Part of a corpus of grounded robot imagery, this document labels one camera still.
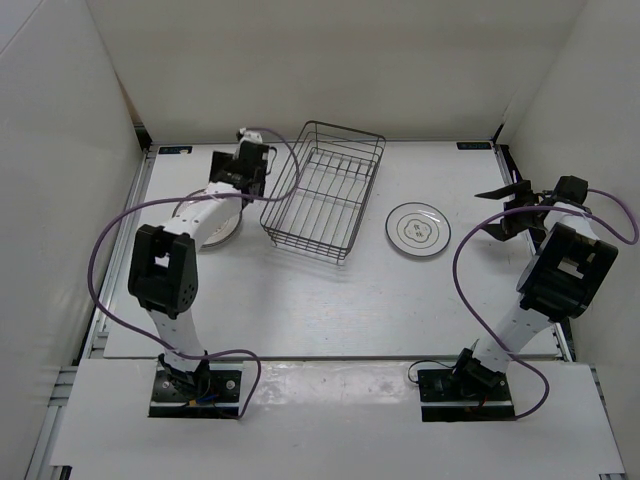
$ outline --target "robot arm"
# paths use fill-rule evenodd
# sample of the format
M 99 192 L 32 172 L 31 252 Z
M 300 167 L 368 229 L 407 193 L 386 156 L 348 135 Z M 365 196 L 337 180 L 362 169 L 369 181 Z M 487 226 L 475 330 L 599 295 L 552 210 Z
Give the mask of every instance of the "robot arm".
M 588 211 L 582 205 L 587 187 L 584 180 L 562 177 L 551 196 L 541 204 Z M 516 193 L 516 198 L 505 207 L 522 206 L 519 202 L 522 197 L 536 197 L 526 189 L 521 195 L 518 198 Z M 499 226 L 489 225 L 487 232 L 501 240 L 511 238 L 515 235 L 513 232 L 527 227 L 544 228 L 548 234 L 518 282 L 520 296 L 494 329 L 511 354 L 519 353 L 550 323 L 580 316 L 591 303 L 618 253 L 614 246 L 595 235 L 586 217 L 556 211 L 514 217 Z M 466 392 L 490 392 L 504 380 L 507 366 L 512 361 L 509 353 L 486 334 L 473 350 L 462 351 L 453 377 L 461 382 Z
M 245 129 L 238 132 L 238 140 L 234 154 L 213 153 L 204 195 L 264 193 L 269 147 L 260 134 Z M 207 353 L 198 340 L 191 311 L 198 292 L 196 253 L 250 202 L 239 196 L 196 202 L 162 225 L 143 225 L 136 232 L 129 293 L 149 312 L 160 338 L 175 351 Z M 175 351 L 165 350 L 159 357 L 167 377 L 185 397 L 200 397 L 208 388 L 208 361 L 187 360 Z

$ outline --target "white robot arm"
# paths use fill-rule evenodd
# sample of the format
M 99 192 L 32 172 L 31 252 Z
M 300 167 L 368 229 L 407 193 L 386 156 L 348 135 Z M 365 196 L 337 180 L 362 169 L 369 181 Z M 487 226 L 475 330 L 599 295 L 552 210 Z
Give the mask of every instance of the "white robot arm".
M 235 153 L 213 153 L 203 195 L 238 196 L 192 203 L 162 225 L 143 225 L 134 241 L 129 292 L 148 311 L 160 338 L 175 348 L 165 350 L 159 360 L 167 378 L 187 399 L 200 397 L 209 382 L 207 361 L 187 360 L 175 353 L 207 353 L 198 340 L 191 312 L 198 292 L 196 253 L 215 230 L 252 201 L 251 196 L 264 193 L 270 147 L 257 132 L 241 129 L 237 136 Z
M 572 204 L 556 202 L 554 205 L 566 208 L 567 210 L 577 212 L 584 211 L 584 209 Z M 557 211 L 549 212 L 544 219 L 545 229 L 548 232 L 553 232 L 556 225 L 564 225 L 573 229 L 575 231 L 575 238 L 580 239 L 582 242 L 595 245 L 596 242 L 600 240 L 591 229 L 591 221 L 586 217 Z M 543 251 L 544 249 L 541 249 L 536 257 L 539 257 Z M 576 265 L 572 264 L 570 259 L 563 258 L 558 268 L 568 275 L 581 276 L 581 274 L 576 271 Z M 525 283 L 525 277 L 529 274 L 529 271 L 530 270 L 527 269 L 523 274 L 523 278 L 518 285 L 519 287 Z M 507 345 L 509 352 L 513 354 L 519 353 L 533 337 L 549 327 L 552 323 L 548 315 L 545 315 L 535 308 L 525 309 L 522 307 L 523 304 L 526 304 L 526 299 L 525 296 L 521 294 L 494 329 L 495 334 Z M 507 366 L 512 361 L 509 353 L 505 352 L 490 335 L 485 335 L 478 341 L 473 352 L 473 358 L 477 359 L 483 367 L 503 374 L 507 371 Z
M 541 196 L 531 191 L 529 181 L 478 196 L 499 199 L 515 195 L 505 203 L 505 210 L 542 205 L 590 213 L 583 205 L 587 191 L 586 181 L 561 177 L 553 192 L 545 192 L 539 203 Z M 423 420 L 513 417 L 505 376 L 513 356 L 552 323 L 580 316 L 618 254 L 616 247 L 596 236 L 584 215 L 525 210 L 503 217 L 500 224 L 486 225 L 483 230 L 497 240 L 506 241 L 528 228 L 543 231 L 546 236 L 520 277 L 516 287 L 518 298 L 493 329 L 500 342 L 486 333 L 474 347 L 462 350 L 452 370 L 418 373 Z M 478 402 L 483 405 L 481 416 L 469 410 L 470 404 Z

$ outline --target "white enclosure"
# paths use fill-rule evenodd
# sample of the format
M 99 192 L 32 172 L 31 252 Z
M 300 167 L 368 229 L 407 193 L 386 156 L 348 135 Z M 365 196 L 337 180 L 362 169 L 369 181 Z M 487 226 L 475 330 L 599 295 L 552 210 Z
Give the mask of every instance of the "white enclosure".
M 393 138 L 512 132 L 584 0 L 89 0 L 157 142 L 293 136 L 311 118 Z
M 58 369 L 77 354 L 91 243 L 140 159 L 84 1 L 36 3 L 0 3 L 3 479 L 23 478 Z

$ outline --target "metal frame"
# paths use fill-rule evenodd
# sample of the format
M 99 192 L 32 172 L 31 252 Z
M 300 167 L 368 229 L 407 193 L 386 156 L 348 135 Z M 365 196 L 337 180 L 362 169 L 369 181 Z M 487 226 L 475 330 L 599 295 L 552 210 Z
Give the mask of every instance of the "metal frame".
M 31 456 L 31 463 L 25 475 L 25 480 L 58 480 L 67 478 L 68 467 L 50 466 L 51 453 L 62 425 L 71 389 L 78 367 L 63 367 L 58 373 L 58 379 L 53 387 L 49 407 L 40 429 L 38 442 Z
M 151 178 L 151 172 L 153 170 L 153 163 L 156 158 L 158 147 L 152 146 L 149 151 L 143 152 L 142 162 L 138 166 L 136 176 L 134 177 L 129 194 L 127 196 L 127 202 L 125 208 L 132 207 L 139 203 L 147 191 L 149 180 Z M 109 259 L 109 265 L 105 273 L 105 277 L 100 289 L 100 301 L 108 308 L 111 305 L 113 299 L 113 293 L 116 287 L 116 281 L 120 274 L 122 262 L 124 260 L 127 245 L 134 235 L 134 227 L 138 223 L 140 212 L 136 212 L 133 215 L 129 215 L 125 218 L 116 236 L 116 241 L 113 246 L 111 258 Z M 87 332 L 86 341 L 80 358 L 91 358 L 92 352 L 96 349 L 96 343 L 105 343 L 103 341 L 103 332 L 108 332 L 109 322 L 104 313 L 95 309 L 93 316 L 91 317 L 91 323 Z M 104 345 L 97 346 L 98 350 L 104 350 Z
M 607 410 L 607 402 L 604 398 L 604 392 L 602 391 L 602 385 L 600 385 L 600 378 L 598 377 L 598 371 L 596 370 L 595 365 L 591 365 L 591 376 L 593 377 L 593 383 L 598 390 L 598 395 L 600 396 L 600 401 L 602 402 L 602 407 L 604 408 L 604 413 L 607 415 L 607 420 L 609 420 L 609 411 Z M 600 480 L 627 480 L 627 475 L 625 473 L 603 473 L 600 475 Z
M 301 163 L 299 183 L 296 185 L 293 157 L 289 155 L 271 196 L 281 196 L 294 185 L 296 191 L 286 202 L 267 203 L 260 216 L 274 244 L 328 257 L 336 263 L 343 261 L 358 235 L 386 143 L 375 133 L 315 120 L 305 123 L 293 146 Z M 293 218 L 290 210 L 295 210 Z M 315 219 L 309 218 L 312 211 Z M 318 224 L 323 216 L 326 219 Z

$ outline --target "white plate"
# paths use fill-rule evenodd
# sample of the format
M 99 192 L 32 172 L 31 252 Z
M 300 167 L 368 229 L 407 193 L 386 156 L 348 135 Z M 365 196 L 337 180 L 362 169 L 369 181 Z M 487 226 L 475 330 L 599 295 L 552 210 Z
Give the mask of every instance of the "white plate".
M 387 217 L 387 236 L 400 251 L 414 257 L 430 257 L 444 250 L 451 226 L 437 208 L 426 203 L 405 203 Z
M 194 196 L 199 195 L 201 193 L 204 193 L 204 190 L 196 190 L 195 192 L 191 192 L 187 196 L 188 197 L 194 197 Z M 181 214 L 192 203 L 193 202 L 182 202 L 182 203 L 179 203 L 176 206 L 176 208 L 173 210 L 173 214 L 171 216 L 175 217 L 176 215 Z M 215 230 L 211 234 L 211 236 L 207 239 L 207 241 L 202 245 L 202 248 L 215 247 L 216 245 L 220 245 L 222 242 L 225 242 L 226 240 L 231 238 L 231 236 L 235 233 L 235 231 L 238 230 L 238 227 L 240 226 L 240 221 L 241 220 L 242 220 L 242 211 L 240 211 L 240 213 L 238 213 L 238 215 L 235 215 L 234 217 L 231 217 L 229 220 L 224 222 L 222 224 L 222 226 L 220 226 L 220 228 Z

